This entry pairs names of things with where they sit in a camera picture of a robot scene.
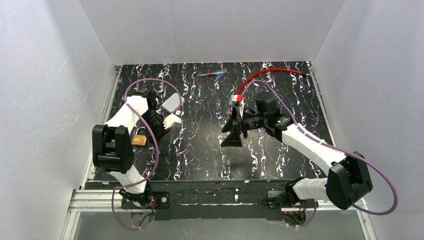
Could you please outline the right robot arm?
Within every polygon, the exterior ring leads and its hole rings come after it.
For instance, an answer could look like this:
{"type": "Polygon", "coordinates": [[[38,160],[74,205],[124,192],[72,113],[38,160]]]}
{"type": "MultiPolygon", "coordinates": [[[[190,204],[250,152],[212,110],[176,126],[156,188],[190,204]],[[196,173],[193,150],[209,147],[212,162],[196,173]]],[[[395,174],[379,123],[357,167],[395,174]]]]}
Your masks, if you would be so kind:
{"type": "Polygon", "coordinates": [[[326,146],[320,139],[293,119],[284,115],[271,92],[261,92],[255,98],[257,110],[245,109],[244,97],[232,95],[231,114],[222,128],[228,135],[221,147],[242,147],[242,139],[250,130],[264,129],[271,137],[288,145],[326,172],[325,178],[298,178],[285,186],[283,193],[269,197],[268,205],[295,204],[304,200],[330,201],[346,210],[373,190],[367,164],[354,156],[326,146]]]}

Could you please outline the brass padlock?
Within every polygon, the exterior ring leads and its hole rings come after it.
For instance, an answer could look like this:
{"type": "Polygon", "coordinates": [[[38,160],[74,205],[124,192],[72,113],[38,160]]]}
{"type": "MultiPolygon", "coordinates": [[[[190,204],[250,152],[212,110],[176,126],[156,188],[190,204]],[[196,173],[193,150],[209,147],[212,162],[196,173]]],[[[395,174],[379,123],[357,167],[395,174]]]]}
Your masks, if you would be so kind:
{"type": "Polygon", "coordinates": [[[137,147],[144,147],[147,144],[147,140],[145,135],[136,134],[133,136],[131,144],[137,147]]]}

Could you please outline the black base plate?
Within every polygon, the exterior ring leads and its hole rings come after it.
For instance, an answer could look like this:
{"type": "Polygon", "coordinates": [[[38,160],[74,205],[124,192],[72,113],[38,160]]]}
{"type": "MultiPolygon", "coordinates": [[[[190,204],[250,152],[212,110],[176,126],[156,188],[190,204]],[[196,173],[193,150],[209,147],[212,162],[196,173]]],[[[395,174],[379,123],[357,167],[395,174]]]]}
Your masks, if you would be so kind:
{"type": "Polygon", "coordinates": [[[266,219],[303,224],[317,202],[284,199],[288,180],[159,181],[147,183],[145,193],[121,207],[154,211],[156,220],[266,219]]]}

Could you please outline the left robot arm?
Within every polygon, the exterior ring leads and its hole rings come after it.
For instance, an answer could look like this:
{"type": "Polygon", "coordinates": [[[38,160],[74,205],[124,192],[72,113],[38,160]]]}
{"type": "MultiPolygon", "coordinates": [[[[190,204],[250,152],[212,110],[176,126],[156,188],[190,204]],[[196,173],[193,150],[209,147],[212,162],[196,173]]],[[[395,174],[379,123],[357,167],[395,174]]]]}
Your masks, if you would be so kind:
{"type": "Polygon", "coordinates": [[[141,208],[154,201],[148,180],[134,165],[131,130],[140,118],[151,130],[150,140],[157,143],[175,123],[181,120],[174,114],[164,117],[157,113],[158,96],[153,91],[135,93],[126,98],[124,105],[105,124],[92,129],[92,161],[95,167],[115,177],[122,189],[120,195],[141,208]]]}

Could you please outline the aluminium frame rail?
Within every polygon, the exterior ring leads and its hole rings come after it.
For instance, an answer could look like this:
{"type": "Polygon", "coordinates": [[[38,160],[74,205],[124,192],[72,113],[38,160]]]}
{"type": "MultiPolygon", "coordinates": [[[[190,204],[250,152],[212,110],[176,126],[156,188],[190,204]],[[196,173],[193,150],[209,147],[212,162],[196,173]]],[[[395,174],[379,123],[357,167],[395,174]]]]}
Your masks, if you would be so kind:
{"type": "MultiPolygon", "coordinates": [[[[151,209],[137,206],[133,201],[127,200],[119,192],[121,188],[113,189],[83,189],[75,190],[72,193],[68,207],[68,220],[62,239],[69,240],[76,234],[76,226],[79,217],[83,212],[93,213],[138,213],[151,209]]],[[[294,207],[294,201],[308,201],[308,207],[322,211],[332,210],[367,210],[367,204],[363,199],[363,194],[354,190],[331,192],[328,196],[318,193],[290,193],[289,190],[269,190],[270,194],[265,197],[265,203],[269,208],[276,207],[288,211],[294,207]]],[[[251,190],[241,187],[217,187],[217,188],[189,188],[183,187],[171,189],[167,184],[164,189],[157,189],[152,192],[153,200],[156,202],[155,208],[166,210],[178,206],[241,206],[252,207],[261,203],[259,188],[251,190]]]]}

